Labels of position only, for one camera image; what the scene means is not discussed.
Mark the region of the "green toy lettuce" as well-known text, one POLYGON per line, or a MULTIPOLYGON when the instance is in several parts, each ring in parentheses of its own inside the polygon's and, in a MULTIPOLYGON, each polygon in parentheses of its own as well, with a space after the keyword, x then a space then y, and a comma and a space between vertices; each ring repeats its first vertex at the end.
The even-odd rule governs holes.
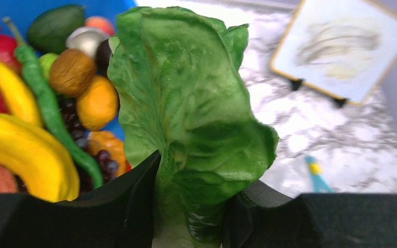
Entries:
POLYGON ((126 158, 162 156, 153 246, 219 247, 225 202, 272 165, 279 140, 254 117, 239 75, 248 24, 181 7, 135 7, 116 24, 108 77, 126 158))

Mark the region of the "dark purple toy eggplant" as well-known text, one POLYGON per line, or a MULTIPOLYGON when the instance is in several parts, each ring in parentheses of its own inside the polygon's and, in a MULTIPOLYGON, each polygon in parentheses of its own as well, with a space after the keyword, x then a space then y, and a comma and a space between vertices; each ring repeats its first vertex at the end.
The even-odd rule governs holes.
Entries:
POLYGON ((109 61, 111 57, 112 51, 109 45, 109 40, 106 39, 101 42, 96 50, 95 61, 98 67, 99 72, 107 76, 107 69, 109 66, 109 61))

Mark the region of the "orange toy lemon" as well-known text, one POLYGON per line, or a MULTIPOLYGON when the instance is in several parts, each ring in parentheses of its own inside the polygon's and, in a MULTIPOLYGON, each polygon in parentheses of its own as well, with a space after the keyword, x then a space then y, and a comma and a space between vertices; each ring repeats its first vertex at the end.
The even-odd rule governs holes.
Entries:
POLYGON ((87 91, 76 100, 78 118, 86 129, 98 131, 112 121, 118 112, 115 87, 106 77, 97 75, 87 91))

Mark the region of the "brown toy kiwi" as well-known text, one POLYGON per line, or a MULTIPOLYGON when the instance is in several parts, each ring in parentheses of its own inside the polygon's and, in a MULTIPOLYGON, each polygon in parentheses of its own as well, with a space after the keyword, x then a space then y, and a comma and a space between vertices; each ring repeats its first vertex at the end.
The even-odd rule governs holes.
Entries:
POLYGON ((49 82, 60 94, 81 96, 97 73, 95 61, 78 49, 63 51, 53 62, 49 82))

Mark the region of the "green toy avocado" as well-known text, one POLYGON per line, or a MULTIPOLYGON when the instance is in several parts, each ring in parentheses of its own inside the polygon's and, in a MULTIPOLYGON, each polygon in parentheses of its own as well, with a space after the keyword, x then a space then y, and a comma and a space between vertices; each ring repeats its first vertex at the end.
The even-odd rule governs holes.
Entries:
POLYGON ((85 7, 63 5, 37 16, 27 30, 27 41, 41 53, 60 54, 67 49, 67 37, 84 24, 85 7))

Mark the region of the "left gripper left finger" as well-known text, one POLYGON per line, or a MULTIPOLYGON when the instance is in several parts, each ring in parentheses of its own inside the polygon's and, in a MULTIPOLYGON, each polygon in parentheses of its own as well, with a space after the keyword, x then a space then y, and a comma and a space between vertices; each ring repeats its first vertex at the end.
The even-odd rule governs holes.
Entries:
POLYGON ((0 194, 0 247, 151 247, 153 189, 161 156, 73 201, 0 194))

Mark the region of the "toy mushroom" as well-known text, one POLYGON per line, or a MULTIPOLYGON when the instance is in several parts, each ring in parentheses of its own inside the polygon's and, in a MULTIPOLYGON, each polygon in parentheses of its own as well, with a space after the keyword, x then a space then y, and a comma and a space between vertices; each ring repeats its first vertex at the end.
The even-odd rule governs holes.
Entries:
POLYGON ((98 46, 109 38, 108 34, 95 27, 79 27, 66 39, 68 49, 78 49, 91 58, 95 58, 98 46))

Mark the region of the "yellow toy bell pepper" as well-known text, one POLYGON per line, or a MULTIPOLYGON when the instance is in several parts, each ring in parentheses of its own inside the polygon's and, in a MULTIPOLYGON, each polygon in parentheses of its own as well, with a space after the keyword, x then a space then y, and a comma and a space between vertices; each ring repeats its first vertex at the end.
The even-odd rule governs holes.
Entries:
POLYGON ((89 153, 95 156, 100 150, 106 150, 110 153, 111 159, 119 165, 116 177, 131 170, 131 165, 126 159, 124 152, 124 143, 117 138, 111 131, 90 131, 88 133, 89 153))

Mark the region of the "yellow toy banana bunch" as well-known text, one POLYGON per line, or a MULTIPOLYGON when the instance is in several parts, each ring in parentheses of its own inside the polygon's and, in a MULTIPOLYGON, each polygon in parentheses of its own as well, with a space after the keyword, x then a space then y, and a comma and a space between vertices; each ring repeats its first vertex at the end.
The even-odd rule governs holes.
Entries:
POLYGON ((10 76, 6 85, 11 112, 0 113, 0 165, 37 198, 75 199, 80 179, 68 150, 42 127, 34 97, 21 78, 10 76))

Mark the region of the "toy peach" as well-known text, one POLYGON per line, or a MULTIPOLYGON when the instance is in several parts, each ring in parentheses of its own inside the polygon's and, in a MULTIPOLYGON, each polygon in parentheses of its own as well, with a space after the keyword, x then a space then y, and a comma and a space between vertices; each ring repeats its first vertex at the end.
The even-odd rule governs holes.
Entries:
POLYGON ((85 26, 98 28, 109 36, 115 35, 115 28, 112 22, 102 16, 95 15, 87 18, 85 20, 85 26))

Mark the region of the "toy purple grapes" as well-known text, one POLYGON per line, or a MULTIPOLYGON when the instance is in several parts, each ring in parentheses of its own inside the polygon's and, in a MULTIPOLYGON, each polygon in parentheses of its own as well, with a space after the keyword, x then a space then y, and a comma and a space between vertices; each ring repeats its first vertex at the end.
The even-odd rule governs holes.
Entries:
POLYGON ((94 178, 102 177, 103 184, 115 179, 120 165, 107 149, 101 147, 101 142, 89 139, 77 115, 75 100, 59 96, 58 105, 66 129, 75 143, 71 155, 80 178, 80 193, 95 188, 94 178))

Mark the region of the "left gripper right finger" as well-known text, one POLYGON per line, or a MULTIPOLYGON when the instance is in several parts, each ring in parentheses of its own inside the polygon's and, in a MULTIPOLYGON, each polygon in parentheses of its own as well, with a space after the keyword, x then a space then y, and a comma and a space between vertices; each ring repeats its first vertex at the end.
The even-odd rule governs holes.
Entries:
POLYGON ((397 194, 303 193, 261 181, 226 205, 223 247, 397 247, 397 194))

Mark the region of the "small whiteboard with wooden frame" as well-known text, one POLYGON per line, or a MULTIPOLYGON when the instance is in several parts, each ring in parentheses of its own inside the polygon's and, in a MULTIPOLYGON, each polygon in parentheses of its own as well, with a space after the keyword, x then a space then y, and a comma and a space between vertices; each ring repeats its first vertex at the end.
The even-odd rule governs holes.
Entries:
POLYGON ((397 13, 378 1, 301 1, 270 68, 362 104, 397 60, 397 13))

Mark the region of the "green toy chili pepper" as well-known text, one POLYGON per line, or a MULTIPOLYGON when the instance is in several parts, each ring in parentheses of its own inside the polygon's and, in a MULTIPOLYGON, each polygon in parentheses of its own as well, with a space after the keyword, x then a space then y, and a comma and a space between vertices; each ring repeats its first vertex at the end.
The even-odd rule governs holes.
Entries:
POLYGON ((9 17, 4 17, 3 21, 7 24, 17 41, 18 46, 14 51, 14 56, 22 64, 22 76, 37 99, 47 130, 67 148, 73 160, 91 176, 94 188, 101 187, 103 185, 103 175, 99 165, 92 156, 77 145, 67 131, 59 111, 57 97, 52 87, 43 77, 42 67, 36 51, 24 41, 19 30, 9 17))

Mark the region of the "clear zip top bag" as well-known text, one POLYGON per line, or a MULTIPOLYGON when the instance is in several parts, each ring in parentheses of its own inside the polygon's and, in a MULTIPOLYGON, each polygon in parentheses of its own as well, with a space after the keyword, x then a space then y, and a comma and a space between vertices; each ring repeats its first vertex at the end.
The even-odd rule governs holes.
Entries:
POLYGON ((334 192, 323 179, 323 171, 320 164, 312 156, 306 156, 305 162, 310 173, 313 191, 317 193, 334 192))

